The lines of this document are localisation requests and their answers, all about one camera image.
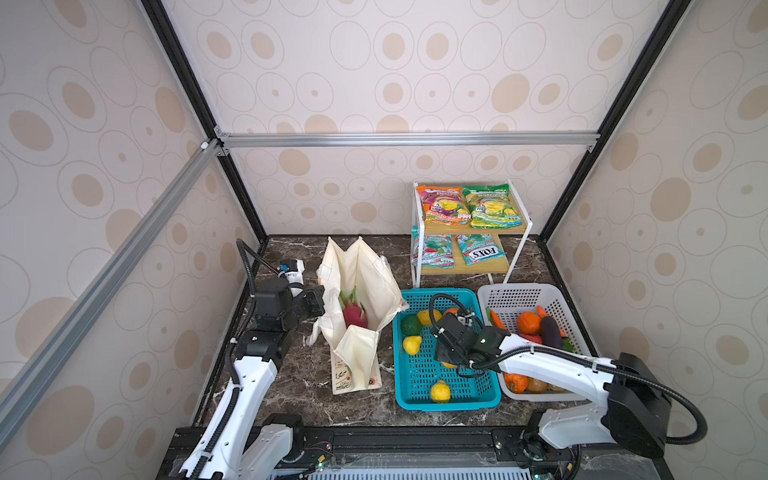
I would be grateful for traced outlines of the pink dragon fruit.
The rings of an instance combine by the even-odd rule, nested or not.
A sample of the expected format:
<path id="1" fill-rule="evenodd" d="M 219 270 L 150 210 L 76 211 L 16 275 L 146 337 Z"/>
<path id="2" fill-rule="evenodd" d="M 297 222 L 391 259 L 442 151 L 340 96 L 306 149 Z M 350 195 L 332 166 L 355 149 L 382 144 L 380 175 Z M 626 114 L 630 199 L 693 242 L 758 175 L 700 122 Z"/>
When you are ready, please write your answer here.
<path id="1" fill-rule="evenodd" d="M 357 326 L 368 328 L 367 313 L 357 295 L 357 288 L 348 294 L 341 293 L 339 299 L 342 305 L 342 315 L 346 327 Z"/>

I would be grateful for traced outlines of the floral cream grocery tote bag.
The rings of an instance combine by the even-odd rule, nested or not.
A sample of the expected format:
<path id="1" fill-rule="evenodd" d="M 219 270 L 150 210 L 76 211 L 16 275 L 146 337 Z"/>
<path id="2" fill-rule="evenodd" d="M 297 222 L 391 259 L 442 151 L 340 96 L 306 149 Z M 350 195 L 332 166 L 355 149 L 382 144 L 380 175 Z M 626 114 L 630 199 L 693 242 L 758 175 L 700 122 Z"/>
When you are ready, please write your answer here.
<path id="1" fill-rule="evenodd" d="M 325 313 L 306 344 L 324 338 L 330 346 L 333 393 L 379 388 L 380 332 L 407 307 L 387 259 L 361 238 L 346 249 L 330 239 L 317 280 Z"/>

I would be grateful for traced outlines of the orange pink snack bag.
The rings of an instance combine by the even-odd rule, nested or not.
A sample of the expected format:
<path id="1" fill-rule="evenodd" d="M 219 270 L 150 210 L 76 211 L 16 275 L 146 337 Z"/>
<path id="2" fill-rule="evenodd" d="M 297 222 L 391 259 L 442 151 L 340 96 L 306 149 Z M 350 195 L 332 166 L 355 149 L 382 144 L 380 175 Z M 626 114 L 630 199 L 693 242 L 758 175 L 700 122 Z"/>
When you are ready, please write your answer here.
<path id="1" fill-rule="evenodd" d="M 451 226 L 470 222 L 471 214 L 459 188 L 419 186 L 416 191 L 426 223 Z"/>

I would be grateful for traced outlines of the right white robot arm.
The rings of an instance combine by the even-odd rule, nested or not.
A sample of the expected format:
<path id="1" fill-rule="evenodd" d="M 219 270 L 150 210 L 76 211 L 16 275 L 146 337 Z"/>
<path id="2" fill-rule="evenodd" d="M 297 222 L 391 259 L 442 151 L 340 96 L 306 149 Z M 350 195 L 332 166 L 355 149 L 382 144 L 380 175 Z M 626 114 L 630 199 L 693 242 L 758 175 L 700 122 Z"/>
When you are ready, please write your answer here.
<path id="1" fill-rule="evenodd" d="M 525 375 L 574 393 L 591 404 L 563 413 L 547 410 L 531 425 L 535 441 L 555 449 L 613 442 L 646 458 L 661 458 L 671 395 L 639 359 L 587 357 L 537 344 L 494 326 L 478 332 L 449 313 L 428 315 L 435 359 L 460 373 Z"/>

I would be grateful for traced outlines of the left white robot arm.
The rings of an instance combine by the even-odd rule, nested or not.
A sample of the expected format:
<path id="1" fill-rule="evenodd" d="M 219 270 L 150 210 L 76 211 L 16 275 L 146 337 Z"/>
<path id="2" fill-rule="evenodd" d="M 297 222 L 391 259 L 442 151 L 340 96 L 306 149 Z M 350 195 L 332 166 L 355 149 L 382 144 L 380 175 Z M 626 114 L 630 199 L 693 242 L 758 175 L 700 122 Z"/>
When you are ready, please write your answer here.
<path id="1" fill-rule="evenodd" d="M 282 415 L 248 437 L 290 348 L 292 331 L 325 313 L 324 287 L 285 276 L 249 285 L 245 329 L 230 340 L 226 391 L 176 479 L 267 479 L 284 459 L 302 456 L 303 423 Z"/>

